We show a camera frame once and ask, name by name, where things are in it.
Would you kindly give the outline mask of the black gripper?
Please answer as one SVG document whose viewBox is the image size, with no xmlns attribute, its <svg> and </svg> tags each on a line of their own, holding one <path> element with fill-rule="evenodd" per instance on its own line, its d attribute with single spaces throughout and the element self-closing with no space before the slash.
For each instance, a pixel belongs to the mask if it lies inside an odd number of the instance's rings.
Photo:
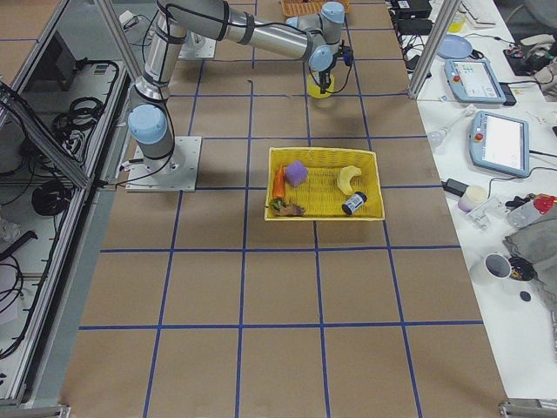
<svg viewBox="0 0 557 418">
<path fill-rule="evenodd" d="M 320 92 L 325 93 L 325 87 L 323 85 L 330 85 L 331 84 L 331 75 L 330 71 L 320 71 L 319 72 L 319 85 Z"/>
</svg>

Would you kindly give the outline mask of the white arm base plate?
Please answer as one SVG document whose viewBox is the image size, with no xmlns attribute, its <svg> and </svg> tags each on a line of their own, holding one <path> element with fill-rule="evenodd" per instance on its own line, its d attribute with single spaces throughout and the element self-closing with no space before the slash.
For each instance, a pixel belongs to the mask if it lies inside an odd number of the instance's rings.
<svg viewBox="0 0 557 418">
<path fill-rule="evenodd" d="M 145 158 L 137 145 L 134 159 L 141 162 L 131 166 L 125 189 L 130 192 L 195 192 L 202 138 L 177 136 L 174 153 L 166 164 Z"/>
</svg>

